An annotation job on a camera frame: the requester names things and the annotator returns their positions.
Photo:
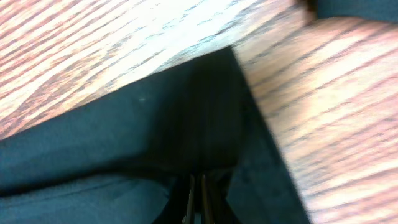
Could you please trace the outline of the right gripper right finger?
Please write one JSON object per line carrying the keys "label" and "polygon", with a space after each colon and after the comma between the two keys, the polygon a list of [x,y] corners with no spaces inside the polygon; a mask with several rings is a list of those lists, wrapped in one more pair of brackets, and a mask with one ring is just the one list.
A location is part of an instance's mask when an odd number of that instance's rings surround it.
{"label": "right gripper right finger", "polygon": [[241,224],[226,200],[231,172],[200,175],[201,222],[204,224]]}

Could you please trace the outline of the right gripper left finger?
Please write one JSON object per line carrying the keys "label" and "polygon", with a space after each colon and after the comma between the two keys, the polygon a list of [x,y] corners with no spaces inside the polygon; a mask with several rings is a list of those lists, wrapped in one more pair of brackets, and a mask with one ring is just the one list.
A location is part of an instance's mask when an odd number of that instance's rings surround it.
{"label": "right gripper left finger", "polygon": [[194,224],[195,179],[180,177],[174,184],[169,201],[153,224]]}

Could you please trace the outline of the black t-shirt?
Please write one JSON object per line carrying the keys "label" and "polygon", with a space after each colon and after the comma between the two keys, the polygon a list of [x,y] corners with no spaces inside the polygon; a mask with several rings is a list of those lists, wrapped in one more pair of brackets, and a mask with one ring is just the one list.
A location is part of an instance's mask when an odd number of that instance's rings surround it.
{"label": "black t-shirt", "polygon": [[1,141],[2,223],[153,223],[175,182],[231,172],[241,223],[308,223],[231,47]]}

